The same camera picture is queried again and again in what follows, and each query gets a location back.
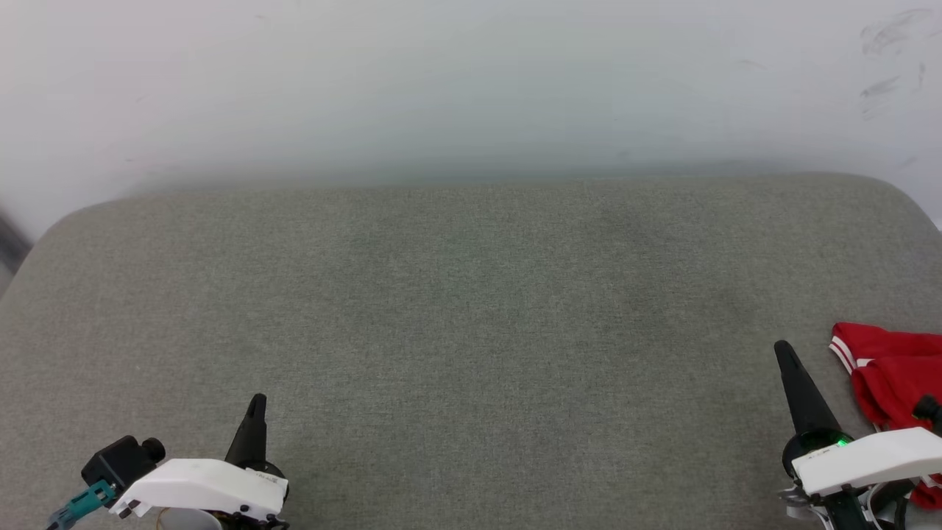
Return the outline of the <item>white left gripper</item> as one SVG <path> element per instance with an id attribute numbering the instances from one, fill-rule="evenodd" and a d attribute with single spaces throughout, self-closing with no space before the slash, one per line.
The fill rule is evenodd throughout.
<path id="1" fill-rule="evenodd" d="M 127 519 L 156 512 L 157 529 L 287 529 L 280 516 L 288 481 L 250 467 L 264 466 L 268 397 L 256 393 L 224 461 L 171 459 L 138 479 L 109 513 Z"/>

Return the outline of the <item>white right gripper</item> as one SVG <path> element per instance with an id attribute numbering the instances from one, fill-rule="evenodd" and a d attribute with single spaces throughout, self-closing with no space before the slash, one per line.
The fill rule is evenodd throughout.
<path id="1" fill-rule="evenodd" d="M 942 410 L 935 396 L 923 395 L 913 418 L 931 425 L 882 431 L 852 439 L 839 425 L 803 362 L 787 340 L 774 342 L 794 436 L 782 460 L 792 480 L 781 499 L 791 509 L 820 503 L 825 496 L 908 480 L 940 486 Z"/>

